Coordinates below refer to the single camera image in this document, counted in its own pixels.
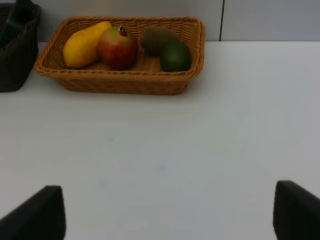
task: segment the green lime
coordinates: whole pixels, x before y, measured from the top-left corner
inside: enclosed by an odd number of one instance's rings
[[[191,66],[191,54],[187,45],[181,42],[168,44],[160,55],[160,65],[165,72],[188,71]]]

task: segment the woven texture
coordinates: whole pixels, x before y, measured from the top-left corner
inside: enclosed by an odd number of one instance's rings
[[[69,69],[63,58],[63,47],[67,40],[73,33],[103,21],[108,21],[113,26],[125,25],[136,37],[139,52],[133,67],[126,71],[116,71],[100,61],[83,69]],[[159,58],[145,53],[141,48],[140,38],[143,29],[149,25],[174,30],[180,40],[188,45],[192,56],[190,70],[163,72]],[[205,37],[205,26],[195,17],[76,16],[60,24],[34,67],[39,74],[57,80],[71,91],[177,95],[186,89],[190,80],[203,68]]]
[[[0,3],[0,32],[4,29],[13,3]],[[0,92],[19,90],[38,57],[38,24],[41,9],[35,5],[33,20],[24,31],[0,49]]]

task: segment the papaya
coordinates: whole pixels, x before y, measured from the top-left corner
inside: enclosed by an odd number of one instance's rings
[[[111,23],[103,21],[72,34],[63,48],[65,64],[69,68],[79,69],[99,60],[98,41],[102,33],[111,27]]]

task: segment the table surface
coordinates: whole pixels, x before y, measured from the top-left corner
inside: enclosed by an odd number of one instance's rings
[[[319,66],[320,42],[207,42],[178,96],[32,72],[0,94],[0,216],[61,185],[67,240],[275,240],[278,180],[320,196]]]

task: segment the gray wall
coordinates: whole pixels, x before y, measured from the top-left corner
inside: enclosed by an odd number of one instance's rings
[[[42,8],[39,39],[47,41],[71,16],[193,16],[206,26],[206,39],[219,40],[223,0],[32,0]]]
[[[225,0],[223,41],[320,41],[320,0]]]
[[[33,0],[42,7],[39,39],[71,16],[195,16],[217,41],[223,0]],[[320,41],[320,0],[225,0],[222,41]]]

